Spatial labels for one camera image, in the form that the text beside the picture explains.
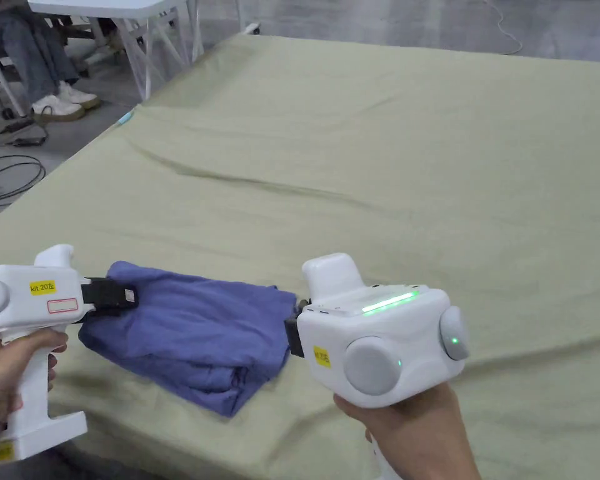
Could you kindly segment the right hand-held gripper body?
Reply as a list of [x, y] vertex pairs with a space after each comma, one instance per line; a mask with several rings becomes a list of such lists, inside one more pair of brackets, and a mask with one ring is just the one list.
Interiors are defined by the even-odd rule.
[[348, 254], [308, 260], [302, 273], [311, 304], [285, 321], [289, 350], [347, 402], [383, 408], [463, 371], [468, 331], [443, 290], [365, 285]]

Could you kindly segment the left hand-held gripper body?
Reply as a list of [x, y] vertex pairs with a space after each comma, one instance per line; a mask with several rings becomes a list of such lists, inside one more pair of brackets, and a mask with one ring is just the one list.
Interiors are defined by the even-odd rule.
[[[134, 287], [110, 278], [84, 277], [72, 267], [73, 255], [71, 245], [58, 244], [39, 252], [32, 265], [0, 265], [3, 344], [39, 329], [64, 332], [70, 324], [137, 308], [139, 296]], [[49, 355], [49, 349], [38, 351], [19, 382], [22, 407], [9, 415], [7, 428], [0, 434], [0, 463], [33, 457], [88, 430], [82, 411], [49, 415]]]

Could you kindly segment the person's right hand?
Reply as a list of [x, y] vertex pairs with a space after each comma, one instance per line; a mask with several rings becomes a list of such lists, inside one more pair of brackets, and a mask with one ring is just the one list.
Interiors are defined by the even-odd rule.
[[448, 382], [397, 404], [364, 409], [333, 396], [345, 415], [366, 428], [403, 479], [480, 479], [458, 397]]

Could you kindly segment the person's left hand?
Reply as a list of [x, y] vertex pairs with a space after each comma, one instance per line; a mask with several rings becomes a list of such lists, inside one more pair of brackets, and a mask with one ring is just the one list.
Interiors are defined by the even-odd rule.
[[45, 349], [51, 352], [46, 359], [46, 389], [51, 390], [57, 364], [55, 354], [66, 350], [67, 341], [61, 332], [41, 329], [6, 345], [0, 343], [0, 432], [6, 429], [9, 416], [23, 406], [19, 383], [33, 355]]

